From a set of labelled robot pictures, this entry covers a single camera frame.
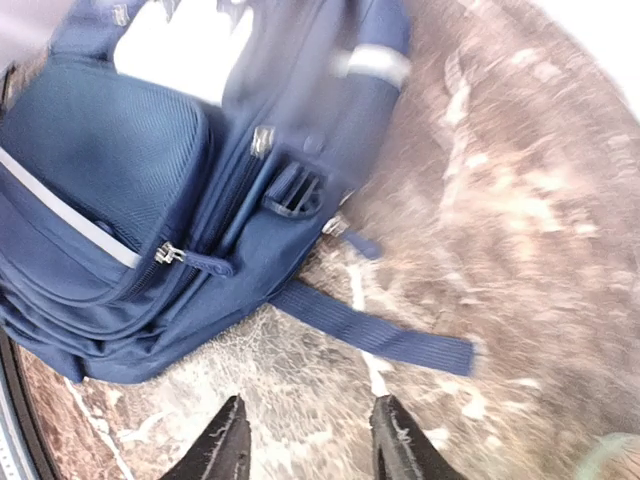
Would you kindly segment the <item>navy blue student backpack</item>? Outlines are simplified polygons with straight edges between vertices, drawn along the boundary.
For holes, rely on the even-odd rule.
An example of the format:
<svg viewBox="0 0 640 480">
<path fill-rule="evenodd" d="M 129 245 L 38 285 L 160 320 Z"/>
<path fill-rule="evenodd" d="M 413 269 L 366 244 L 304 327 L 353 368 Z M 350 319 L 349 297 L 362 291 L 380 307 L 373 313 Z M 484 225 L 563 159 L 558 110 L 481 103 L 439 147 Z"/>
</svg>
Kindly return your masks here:
<svg viewBox="0 0 640 480">
<path fill-rule="evenodd" d="M 373 355 L 455 375 L 473 345 L 296 280 L 405 82 L 400 1 L 225 1 L 248 42 L 217 105 L 117 72 L 140 1 L 78 1 L 1 119 L 1 326 L 58 373 L 122 384 L 271 304 Z"/>
</svg>

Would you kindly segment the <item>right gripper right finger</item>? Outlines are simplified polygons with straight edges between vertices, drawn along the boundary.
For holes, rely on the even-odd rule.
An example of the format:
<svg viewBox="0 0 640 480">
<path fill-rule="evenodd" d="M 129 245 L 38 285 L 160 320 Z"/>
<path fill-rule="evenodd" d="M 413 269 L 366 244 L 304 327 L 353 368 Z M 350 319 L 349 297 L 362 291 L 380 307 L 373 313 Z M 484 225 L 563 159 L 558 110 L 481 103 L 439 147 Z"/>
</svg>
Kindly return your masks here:
<svg viewBox="0 0 640 480">
<path fill-rule="evenodd" d="M 370 426 L 374 479 L 465 478 L 436 450 L 394 395 L 375 400 Z"/>
</svg>

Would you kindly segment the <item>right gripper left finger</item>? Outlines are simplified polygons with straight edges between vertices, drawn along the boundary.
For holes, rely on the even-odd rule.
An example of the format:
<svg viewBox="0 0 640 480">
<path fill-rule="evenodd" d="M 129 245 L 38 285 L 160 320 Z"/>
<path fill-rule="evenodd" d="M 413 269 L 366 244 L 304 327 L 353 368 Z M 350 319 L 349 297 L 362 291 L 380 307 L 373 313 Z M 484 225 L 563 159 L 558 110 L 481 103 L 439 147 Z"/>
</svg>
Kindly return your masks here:
<svg viewBox="0 0 640 480">
<path fill-rule="evenodd" d="M 250 476 L 251 427 L 240 395 L 227 399 L 172 467 L 178 480 L 242 480 Z"/>
</svg>

